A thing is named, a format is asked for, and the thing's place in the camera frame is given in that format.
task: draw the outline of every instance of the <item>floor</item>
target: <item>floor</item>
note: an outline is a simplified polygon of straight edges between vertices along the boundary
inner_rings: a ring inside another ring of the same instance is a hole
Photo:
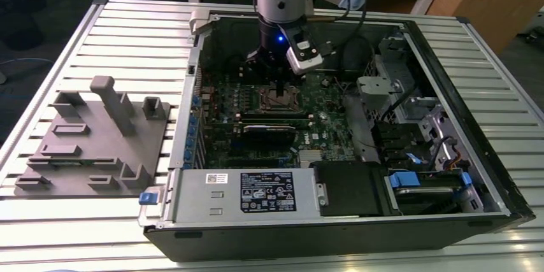
[[[204,1],[251,3],[251,0]],[[15,52],[0,42],[0,63],[21,57],[56,60],[92,0],[47,0],[47,2],[47,8],[33,15],[45,36],[44,43],[31,50]],[[323,3],[317,7],[332,8]],[[516,38],[500,54],[500,59],[540,108],[544,108],[544,48],[539,44],[528,45],[523,38]],[[8,77],[8,81],[0,85],[0,145],[24,112],[49,68],[49,64],[36,61],[12,62],[0,67],[0,71]]]

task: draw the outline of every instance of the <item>motherboard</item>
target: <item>motherboard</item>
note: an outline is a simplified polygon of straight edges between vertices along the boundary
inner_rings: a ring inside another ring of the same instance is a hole
[[[204,75],[205,167],[297,168],[321,160],[353,160],[341,99],[347,84],[323,73],[297,86],[248,84]]]

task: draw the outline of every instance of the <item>gray 3d printed part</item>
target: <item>gray 3d printed part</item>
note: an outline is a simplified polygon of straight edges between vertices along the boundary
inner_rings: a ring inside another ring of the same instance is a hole
[[[19,196],[137,196],[149,186],[171,105],[157,97],[132,103],[109,76],[92,79],[100,101],[60,92],[59,111],[29,166]]]

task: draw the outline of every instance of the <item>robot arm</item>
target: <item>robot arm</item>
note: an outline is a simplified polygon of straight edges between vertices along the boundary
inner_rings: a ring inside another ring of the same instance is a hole
[[[347,7],[359,8],[364,0],[328,0]],[[312,35],[307,28],[307,18],[304,16],[307,0],[257,0],[259,4],[259,29],[261,46],[257,56],[275,59],[276,64],[281,63],[277,58],[287,58],[293,74],[304,73],[317,69],[323,63],[323,54],[317,47]],[[280,73],[272,77],[273,81],[281,82]]]

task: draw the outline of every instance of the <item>metal bracket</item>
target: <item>metal bracket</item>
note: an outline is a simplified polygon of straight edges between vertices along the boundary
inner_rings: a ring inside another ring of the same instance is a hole
[[[165,191],[164,191],[164,186],[151,186],[151,187],[147,187],[147,189],[145,189],[144,192],[155,192],[155,193],[159,193],[159,203],[163,202],[163,197],[164,197],[164,193],[165,193]],[[148,205],[141,205],[141,206],[140,206],[140,212],[139,212],[139,214],[137,214],[137,224],[140,225],[140,227],[145,227],[145,226],[149,226],[149,225],[155,225],[155,223],[156,223],[156,220],[153,221],[153,220],[149,220],[149,219],[147,218],[147,207],[148,207]]]
[[[189,28],[192,35],[201,34],[209,27],[209,10],[199,9],[191,12]]]
[[[327,206],[329,204],[329,198],[327,196],[327,188],[323,183],[316,184],[316,191],[317,191],[317,202],[320,206]]]

